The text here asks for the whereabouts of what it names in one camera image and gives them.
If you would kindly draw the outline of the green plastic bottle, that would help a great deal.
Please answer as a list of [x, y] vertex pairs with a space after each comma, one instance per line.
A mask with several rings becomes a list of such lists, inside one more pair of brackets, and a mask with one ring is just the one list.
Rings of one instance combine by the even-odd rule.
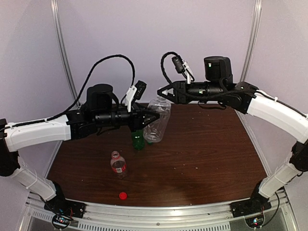
[[131, 138], [132, 138], [132, 145], [133, 145], [134, 149], [140, 151], [145, 147], [142, 129], [132, 132]]

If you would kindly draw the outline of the clear bottle red label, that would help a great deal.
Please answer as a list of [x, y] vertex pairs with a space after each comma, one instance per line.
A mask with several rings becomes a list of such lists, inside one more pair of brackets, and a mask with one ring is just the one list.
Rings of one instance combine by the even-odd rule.
[[112, 171], [117, 175], [119, 179], [126, 177], [128, 173], [127, 164], [125, 159], [120, 155], [118, 151], [113, 151], [111, 153], [110, 165]]

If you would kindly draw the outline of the red bottle cap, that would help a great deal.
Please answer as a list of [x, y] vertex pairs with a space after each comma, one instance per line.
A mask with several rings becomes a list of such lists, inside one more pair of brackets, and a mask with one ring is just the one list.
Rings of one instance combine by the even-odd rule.
[[128, 195], [127, 195], [126, 192], [120, 192], [120, 193], [119, 193], [119, 198], [120, 198], [121, 200], [126, 200], [127, 197], [128, 197]]

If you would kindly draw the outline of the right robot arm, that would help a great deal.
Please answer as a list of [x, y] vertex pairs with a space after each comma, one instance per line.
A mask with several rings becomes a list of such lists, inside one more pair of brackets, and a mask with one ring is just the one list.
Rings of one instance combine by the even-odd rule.
[[196, 82], [187, 62], [177, 53], [167, 52], [162, 56], [160, 66], [168, 85], [159, 89], [157, 94], [175, 104], [216, 101], [223, 108], [230, 107], [244, 115], [265, 120], [296, 139], [290, 159], [257, 184], [248, 199], [246, 207], [255, 213], [277, 190], [297, 175], [307, 172], [308, 116], [252, 84], [245, 81], [234, 83], [228, 57], [209, 56], [204, 58], [204, 65], [206, 80]]

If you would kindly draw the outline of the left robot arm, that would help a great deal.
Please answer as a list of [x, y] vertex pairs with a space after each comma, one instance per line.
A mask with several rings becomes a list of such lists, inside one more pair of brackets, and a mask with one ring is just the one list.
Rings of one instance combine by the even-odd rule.
[[91, 134], [100, 134], [102, 128], [117, 129], [128, 126], [132, 132], [156, 121], [159, 113], [136, 103], [146, 88], [138, 81], [126, 93], [127, 102], [121, 107], [108, 84], [97, 84], [87, 89], [86, 102], [76, 110], [68, 110], [55, 118], [23, 123], [0, 121], [0, 175], [17, 179], [37, 193], [59, 214], [69, 210], [69, 202], [61, 187], [40, 177], [22, 161], [18, 151], [22, 148], [51, 141], [79, 140]]

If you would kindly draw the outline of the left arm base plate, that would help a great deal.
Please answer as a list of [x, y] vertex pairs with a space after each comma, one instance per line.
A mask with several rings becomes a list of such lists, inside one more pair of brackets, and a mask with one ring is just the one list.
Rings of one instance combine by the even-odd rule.
[[44, 209], [67, 218], [83, 218], [86, 204], [72, 200], [50, 200], [45, 201]]

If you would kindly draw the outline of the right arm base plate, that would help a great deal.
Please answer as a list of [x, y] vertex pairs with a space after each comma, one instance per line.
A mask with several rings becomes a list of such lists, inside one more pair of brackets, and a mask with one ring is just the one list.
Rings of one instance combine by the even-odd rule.
[[271, 209], [269, 200], [250, 198], [230, 204], [231, 212], [234, 218], [248, 216], [255, 213], [261, 213], [264, 210]]

